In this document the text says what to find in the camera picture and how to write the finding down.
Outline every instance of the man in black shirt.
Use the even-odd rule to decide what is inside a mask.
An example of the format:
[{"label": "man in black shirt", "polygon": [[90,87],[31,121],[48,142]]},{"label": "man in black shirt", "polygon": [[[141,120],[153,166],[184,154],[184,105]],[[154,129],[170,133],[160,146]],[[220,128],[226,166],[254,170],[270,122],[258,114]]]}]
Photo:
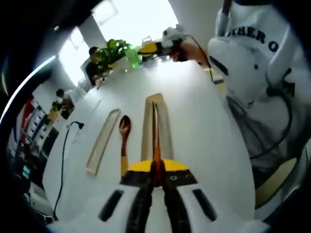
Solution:
[{"label": "man in black shirt", "polygon": [[96,53],[98,52],[98,47],[91,47],[88,51],[90,56],[90,63],[86,66],[86,74],[92,84],[95,86],[95,81],[102,78],[102,75],[99,71],[99,62],[100,60],[96,57]]}]

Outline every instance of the bright window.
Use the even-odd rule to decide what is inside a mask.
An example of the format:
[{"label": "bright window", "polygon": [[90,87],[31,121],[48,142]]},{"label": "bright window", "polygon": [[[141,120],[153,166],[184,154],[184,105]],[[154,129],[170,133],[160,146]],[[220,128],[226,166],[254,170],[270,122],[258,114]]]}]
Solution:
[{"label": "bright window", "polygon": [[134,46],[146,37],[160,39],[165,29],[178,24],[168,0],[104,0],[93,17],[106,41],[123,39]]},{"label": "bright window", "polygon": [[89,57],[88,49],[80,30],[76,27],[58,53],[59,61],[75,86],[85,77],[81,65]]}]

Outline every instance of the desk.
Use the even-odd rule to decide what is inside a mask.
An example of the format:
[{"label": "desk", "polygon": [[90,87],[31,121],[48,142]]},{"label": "desk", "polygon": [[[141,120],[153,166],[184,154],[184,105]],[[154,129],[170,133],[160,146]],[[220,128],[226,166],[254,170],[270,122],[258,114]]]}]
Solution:
[{"label": "desk", "polygon": [[[77,120],[85,126],[78,132],[78,127],[73,125],[68,136],[64,186],[56,210],[58,218],[72,219],[83,210],[88,199],[120,181],[118,125],[123,115],[132,121],[127,142],[129,165],[140,161],[145,99],[155,93],[162,93],[168,106],[174,159],[190,168],[210,197],[225,202],[245,219],[253,218],[255,188],[242,135],[210,78],[192,61],[157,62],[154,67],[113,73],[98,90],[91,89],[76,105],[67,122]],[[108,141],[98,176],[94,177],[86,172],[85,164],[103,122],[116,108],[121,110],[121,116]],[[60,131],[43,177],[53,207],[60,188],[66,131],[65,127]],[[160,191],[156,190],[153,200],[159,199]]]}]

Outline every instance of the power cord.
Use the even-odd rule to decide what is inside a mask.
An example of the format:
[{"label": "power cord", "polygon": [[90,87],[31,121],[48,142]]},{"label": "power cord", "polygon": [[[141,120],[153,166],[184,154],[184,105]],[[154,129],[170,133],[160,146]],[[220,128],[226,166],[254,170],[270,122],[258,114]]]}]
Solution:
[{"label": "power cord", "polygon": [[[276,96],[279,96],[285,103],[286,105],[286,108],[287,108],[287,112],[288,112],[288,123],[287,123],[287,126],[285,127],[284,131],[283,131],[283,134],[282,134],[282,137],[276,141],[270,148],[266,149],[265,151],[263,151],[262,153],[258,154],[258,155],[255,155],[253,157],[251,157],[250,159],[253,160],[253,159],[257,159],[257,158],[260,158],[262,157],[263,155],[271,152],[272,150],[274,150],[276,147],[278,147],[282,141],[287,137],[287,135],[289,134],[289,131],[291,129],[291,126],[292,126],[292,121],[293,121],[293,113],[292,113],[292,107],[291,107],[291,103],[290,101],[287,99],[285,93],[279,89],[276,89],[276,88],[273,88],[273,87],[268,87],[266,89],[266,93],[269,97],[276,97]],[[232,106],[232,103],[234,103],[235,105],[237,105],[242,114],[246,116],[246,111],[235,101],[233,100],[232,98],[230,97],[227,97],[228,98],[228,103],[229,105]],[[258,134],[256,133],[256,131],[249,125],[246,123],[246,126],[247,128],[255,135],[255,137],[259,140],[261,146],[263,147],[263,142],[261,141],[260,137],[258,136]]]},{"label": "power cord", "polygon": [[206,54],[204,53],[202,47],[199,45],[199,43],[196,41],[196,39],[194,39],[194,37],[193,37],[192,35],[186,35],[186,36],[189,36],[189,37],[196,43],[196,45],[199,47],[199,49],[200,49],[201,53],[203,54],[203,57],[204,57],[204,59],[205,59],[205,61],[206,61],[206,63],[207,63],[207,66],[208,66],[208,69],[209,69],[209,74],[210,74],[210,79],[212,80],[212,82],[213,82],[214,84],[217,84],[217,83],[213,80],[213,75],[212,75],[212,71],[211,71],[211,65],[210,65],[209,60],[208,60]]},{"label": "power cord", "polygon": [[56,217],[56,208],[57,208],[58,201],[59,201],[59,199],[60,199],[60,195],[62,194],[62,190],[63,190],[63,183],[64,183],[64,153],[65,153],[65,145],[66,145],[68,133],[69,133],[70,128],[71,128],[71,126],[72,126],[73,124],[77,124],[78,127],[79,127],[79,129],[82,129],[83,126],[84,126],[83,123],[78,122],[78,121],[74,121],[74,122],[72,122],[71,124],[69,124],[68,129],[67,129],[67,133],[66,133],[65,140],[64,140],[64,145],[63,145],[63,153],[62,153],[61,183],[60,183],[60,189],[59,189],[58,196],[57,196],[57,200],[56,200],[55,207],[54,207],[54,218],[57,218],[57,217]]}]

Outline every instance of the wooden spoon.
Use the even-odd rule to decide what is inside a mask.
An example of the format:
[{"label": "wooden spoon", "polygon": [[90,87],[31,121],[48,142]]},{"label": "wooden spoon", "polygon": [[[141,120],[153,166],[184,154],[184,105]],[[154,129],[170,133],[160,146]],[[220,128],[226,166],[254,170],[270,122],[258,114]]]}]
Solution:
[{"label": "wooden spoon", "polygon": [[127,115],[124,115],[120,121],[119,131],[122,136],[121,146],[121,177],[123,177],[127,171],[128,163],[126,157],[126,142],[128,135],[131,131],[131,120]]}]

